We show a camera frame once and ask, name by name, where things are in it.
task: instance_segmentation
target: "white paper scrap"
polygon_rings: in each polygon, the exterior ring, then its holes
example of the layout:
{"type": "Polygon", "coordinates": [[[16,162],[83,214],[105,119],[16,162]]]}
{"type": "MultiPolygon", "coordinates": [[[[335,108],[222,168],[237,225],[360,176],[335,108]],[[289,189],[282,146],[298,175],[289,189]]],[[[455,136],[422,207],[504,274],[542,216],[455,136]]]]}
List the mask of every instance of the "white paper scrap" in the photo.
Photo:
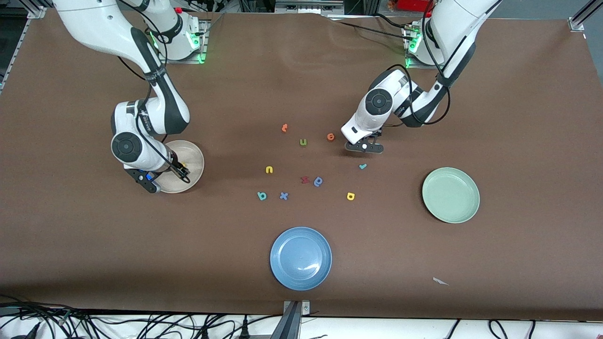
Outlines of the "white paper scrap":
{"type": "Polygon", "coordinates": [[[434,281],[440,285],[446,285],[446,286],[450,286],[447,283],[443,282],[442,280],[439,280],[438,278],[434,277],[434,281]]]}

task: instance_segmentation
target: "white floor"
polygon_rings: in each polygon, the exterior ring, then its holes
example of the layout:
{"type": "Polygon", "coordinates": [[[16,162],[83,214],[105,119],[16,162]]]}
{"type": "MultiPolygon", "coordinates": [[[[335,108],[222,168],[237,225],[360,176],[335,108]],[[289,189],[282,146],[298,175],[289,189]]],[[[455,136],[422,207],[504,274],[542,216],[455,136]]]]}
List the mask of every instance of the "white floor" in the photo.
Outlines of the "white floor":
{"type": "MultiPolygon", "coordinates": [[[[249,316],[249,320],[260,317],[259,315],[249,316]]],[[[133,316],[103,316],[107,321],[123,321],[128,319],[148,319],[145,315],[133,316]]],[[[168,319],[168,321],[182,318],[181,315],[168,319]]],[[[227,316],[220,320],[234,320],[239,326],[243,316],[233,315],[227,316]]],[[[194,323],[199,326],[203,324],[205,316],[194,316],[194,323]]],[[[8,318],[4,317],[0,320],[0,325],[4,324],[8,318]]],[[[269,318],[261,322],[254,323],[249,326],[251,335],[271,334],[279,317],[269,318]]],[[[396,338],[396,339],[444,339],[454,324],[454,320],[439,320],[439,319],[376,319],[376,318],[304,318],[302,320],[300,339],[312,339],[323,335],[327,335],[326,339],[352,339],[352,338],[396,338]]],[[[38,320],[15,320],[0,330],[0,339],[9,339],[17,335],[27,334],[31,328],[38,323],[38,320]]],[[[48,330],[48,325],[42,322],[38,331],[37,339],[52,339],[51,333],[48,330]]],[[[126,323],[123,325],[105,325],[96,320],[95,324],[107,335],[115,339],[134,339],[143,330],[145,323],[126,323]]],[[[182,325],[190,326],[190,320],[181,323],[182,325]]],[[[509,339],[527,339],[531,322],[521,321],[502,321],[509,339]]],[[[159,335],[168,325],[156,326],[148,335],[148,338],[154,338],[159,335]]],[[[498,328],[494,326],[497,335],[503,338],[498,328]]],[[[183,338],[190,338],[192,331],[188,329],[178,329],[183,338]]],[[[78,329],[81,337],[87,338],[82,328],[78,329]]],[[[209,331],[210,339],[222,339],[232,331],[232,324],[224,324],[218,328],[209,331]]],[[[533,333],[533,339],[597,339],[603,334],[602,323],[578,323],[578,322],[537,322],[533,333]]],[[[58,331],[57,339],[65,337],[62,332],[58,331]]],[[[172,333],[164,335],[165,339],[180,339],[179,334],[172,333]]],[[[488,329],[488,321],[486,320],[462,320],[454,335],[454,339],[463,338],[492,338],[488,329]]]]}

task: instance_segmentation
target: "brown table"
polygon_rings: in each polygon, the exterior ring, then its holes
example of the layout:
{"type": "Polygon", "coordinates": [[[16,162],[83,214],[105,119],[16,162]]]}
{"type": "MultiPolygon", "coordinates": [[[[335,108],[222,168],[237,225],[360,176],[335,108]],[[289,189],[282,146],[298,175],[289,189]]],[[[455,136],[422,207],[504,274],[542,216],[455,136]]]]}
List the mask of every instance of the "brown table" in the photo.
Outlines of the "brown table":
{"type": "MultiPolygon", "coordinates": [[[[198,144],[206,170],[184,194],[151,195],[109,147],[115,104],[146,83],[50,11],[0,96],[0,290],[83,308],[270,314],[309,299],[321,315],[600,320],[603,90],[586,41],[565,21],[489,20],[477,45],[446,119],[390,128],[383,154],[352,154],[339,128],[403,60],[400,40],[313,14],[227,14],[204,65],[168,67],[191,110],[168,140],[198,144]],[[464,224],[423,206],[422,181],[442,166],[479,186],[464,224]],[[308,292],[268,263],[301,225],[334,257],[308,292]]],[[[411,72],[433,83],[434,71],[411,72]]]]}

